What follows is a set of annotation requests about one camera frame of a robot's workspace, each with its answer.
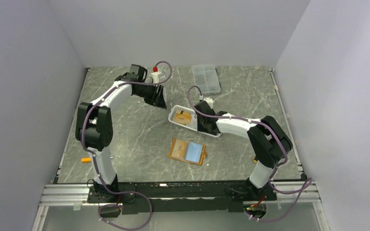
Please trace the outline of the white plastic basket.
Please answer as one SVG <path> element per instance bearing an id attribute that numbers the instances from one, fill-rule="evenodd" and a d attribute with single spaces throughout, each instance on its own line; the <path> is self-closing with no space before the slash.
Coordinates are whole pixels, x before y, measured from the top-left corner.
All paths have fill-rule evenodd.
<path id="1" fill-rule="evenodd" d="M 198 131 L 197 114 L 193 109 L 190 108 L 186 108 L 180 105 L 173 106 L 171 112 L 169 113 L 168 120 L 175 125 L 200 134 L 204 134 L 214 138 L 220 137 L 220 134 L 212 135 L 207 132 Z"/>

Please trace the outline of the orange leather card holder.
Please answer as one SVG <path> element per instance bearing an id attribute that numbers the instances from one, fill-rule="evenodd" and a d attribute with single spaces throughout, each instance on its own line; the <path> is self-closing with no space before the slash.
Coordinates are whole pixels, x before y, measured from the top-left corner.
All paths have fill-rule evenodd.
<path id="1" fill-rule="evenodd" d="M 183 160 L 171 158 L 170 152 L 168 154 L 168 158 L 201 166 L 203 164 L 204 158 L 207 156 L 206 145 L 191 142 L 191 141 L 187 141 L 187 142 L 188 142 L 188 147 L 186 151 L 186 156 Z"/>

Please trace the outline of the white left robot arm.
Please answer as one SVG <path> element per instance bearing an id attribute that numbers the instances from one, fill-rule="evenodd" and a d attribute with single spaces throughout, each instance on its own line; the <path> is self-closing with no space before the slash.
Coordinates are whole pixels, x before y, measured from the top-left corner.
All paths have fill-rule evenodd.
<path id="1" fill-rule="evenodd" d="M 145 103 L 166 109 L 163 84 L 172 77 L 158 69 L 156 64 L 151 73 L 140 65 L 132 64 L 129 71 L 118 76 L 112 86 L 90 103 L 80 103 L 77 110 L 75 136 L 83 149 L 89 153 L 94 170 L 94 190 L 107 202 L 115 201 L 119 194 L 116 171 L 110 159 L 110 144 L 113 139 L 112 110 L 132 96 Z"/>

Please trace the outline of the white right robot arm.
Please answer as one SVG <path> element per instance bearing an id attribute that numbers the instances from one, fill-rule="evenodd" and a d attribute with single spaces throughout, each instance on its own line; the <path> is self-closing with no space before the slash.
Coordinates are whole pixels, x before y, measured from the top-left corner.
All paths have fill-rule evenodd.
<path id="1" fill-rule="evenodd" d="M 256 166 L 248 177 L 246 193 L 257 200 L 265 193 L 266 185 L 277 168 L 286 163 L 293 144 L 279 123 L 272 116 L 250 119 L 220 111 L 216 113 L 206 101 L 193 106 L 197 114 L 198 132 L 220 135 L 232 134 L 250 141 Z"/>

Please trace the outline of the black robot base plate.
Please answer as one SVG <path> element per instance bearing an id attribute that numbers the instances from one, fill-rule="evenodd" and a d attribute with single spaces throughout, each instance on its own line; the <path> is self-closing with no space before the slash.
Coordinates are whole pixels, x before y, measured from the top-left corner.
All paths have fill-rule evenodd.
<path id="1" fill-rule="evenodd" d="M 276 201 L 276 193 L 265 186 L 254 190 L 246 180 L 120 182 L 123 195 L 89 187 L 89 204 L 122 204 L 122 213 L 216 211 L 242 212 L 244 207 Z"/>

